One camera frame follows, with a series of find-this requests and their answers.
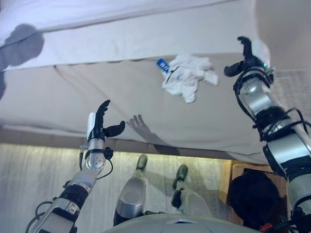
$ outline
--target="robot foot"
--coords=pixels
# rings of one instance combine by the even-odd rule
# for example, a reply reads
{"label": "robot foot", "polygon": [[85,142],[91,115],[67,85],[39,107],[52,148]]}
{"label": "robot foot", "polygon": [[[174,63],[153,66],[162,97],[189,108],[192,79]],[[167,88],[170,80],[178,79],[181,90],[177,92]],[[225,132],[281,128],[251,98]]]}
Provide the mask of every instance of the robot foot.
{"label": "robot foot", "polygon": [[176,178],[175,178],[174,183],[173,183],[173,189],[176,189],[177,181],[184,181],[185,180],[187,173],[188,173],[188,167],[186,165],[182,164],[176,173]]}
{"label": "robot foot", "polygon": [[137,161],[136,170],[139,169],[141,171],[144,171],[147,165],[147,160],[147,156],[145,154],[142,154]]}
{"label": "robot foot", "polygon": [[181,196],[182,190],[183,190],[183,188],[181,188],[180,190],[176,190],[174,195],[173,195],[172,201],[171,201],[172,206],[174,206],[177,209],[181,206],[180,196]]}

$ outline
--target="silver robot leg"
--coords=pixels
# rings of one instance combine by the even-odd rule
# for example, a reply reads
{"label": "silver robot leg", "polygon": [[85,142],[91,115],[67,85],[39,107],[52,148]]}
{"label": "silver robot leg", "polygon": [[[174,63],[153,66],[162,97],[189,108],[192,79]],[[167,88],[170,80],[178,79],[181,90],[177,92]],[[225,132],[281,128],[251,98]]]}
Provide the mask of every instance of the silver robot leg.
{"label": "silver robot leg", "polygon": [[176,191],[172,199],[172,205],[187,215],[212,217],[206,201],[187,186],[185,182],[187,172],[188,168],[185,165],[181,165],[177,171],[173,184]]}
{"label": "silver robot leg", "polygon": [[147,156],[142,154],[137,162],[133,176],[127,181],[119,196],[113,219],[114,226],[143,215],[146,194],[144,176],[146,164]]}

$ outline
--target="black joint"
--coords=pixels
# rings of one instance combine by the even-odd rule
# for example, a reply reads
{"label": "black joint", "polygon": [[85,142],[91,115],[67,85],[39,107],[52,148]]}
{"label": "black joint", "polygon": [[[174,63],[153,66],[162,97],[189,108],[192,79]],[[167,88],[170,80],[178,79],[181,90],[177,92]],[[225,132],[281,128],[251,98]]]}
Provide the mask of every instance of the black joint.
{"label": "black joint", "polygon": [[301,207],[295,207],[292,210],[291,219],[299,233],[309,233],[311,231],[311,214],[306,215]]}
{"label": "black joint", "polygon": [[311,174],[311,157],[306,155],[300,158],[291,159],[281,164],[286,171],[289,182],[294,178],[306,174]]}
{"label": "black joint", "polygon": [[87,197],[88,192],[82,186],[77,184],[67,186],[59,196],[59,198],[64,198],[74,202],[80,209],[82,208]]}
{"label": "black joint", "polygon": [[88,150],[87,152],[86,152],[86,157],[85,157],[85,159],[87,159],[87,157],[89,156],[89,154],[91,154],[91,153],[103,153],[104,154],[104,150],[103,149],[91,149],[91,150]]}
{"label": "black joint", "polygon": [[118,214],[117,211],[115,211],[115,215],[113,217],[113,226],[117,226],[119,225],[120,223],[123,223],[127,220],[129,220],[130,218],[125,218],[125,217],[122,217],[121,215]]}
{"label": "black joint", "polygon": [[104,150],[104,156],[106,159],[111,159],[113,156],[113,150],[110,147],[106,147]]}
{"label": "black joint", "polygon": [[69,233],[77,233],[78,228],[73,226]]}
{"label": "black joint", "polygon": [[283,119],[289,119],[289,116],[285,115],[284,110],[280,107],[270,107],[262,110],[256,115],[256,125],[253,128],[264,129],[282,116],[284,116]]}
{"label": "black joint", "polygon": [[66,181],[66,183],[63,185],[63,188],[66,188],[69,183],[70,181]]}

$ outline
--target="white bed sheet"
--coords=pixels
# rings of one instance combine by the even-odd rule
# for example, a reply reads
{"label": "white bed sheet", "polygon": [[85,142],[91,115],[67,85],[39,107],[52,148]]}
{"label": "white bed sheet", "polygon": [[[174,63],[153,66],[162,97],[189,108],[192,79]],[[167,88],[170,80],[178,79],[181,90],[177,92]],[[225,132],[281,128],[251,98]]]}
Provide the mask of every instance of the white bed sheet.
{"label": "white bed sheet", "polygon": [[31,24],[45,32],[222,1],[224,0],[4,0],[0,13],[0,42],[19,24]]}
{"label": "white bed sheet", "polygon": [[241,52],[236,38],[258,38],[255,0],[234,0],[44,33],[41,54],[17,67],[135,60],[179,53]]}

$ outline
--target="black bag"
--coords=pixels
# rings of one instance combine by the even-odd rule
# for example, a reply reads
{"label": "black bag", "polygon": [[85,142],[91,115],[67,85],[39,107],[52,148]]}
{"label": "black bag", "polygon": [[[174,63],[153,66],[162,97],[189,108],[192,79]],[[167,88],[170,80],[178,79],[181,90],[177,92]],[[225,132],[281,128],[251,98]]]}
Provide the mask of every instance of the black bag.
{"label": "black bag", "polygon": [[235,213],[243,219],[244,226],[259,230],[270,222],[280,197],[276,186],[262,171],[245,169],[231,182],[228,200]]}

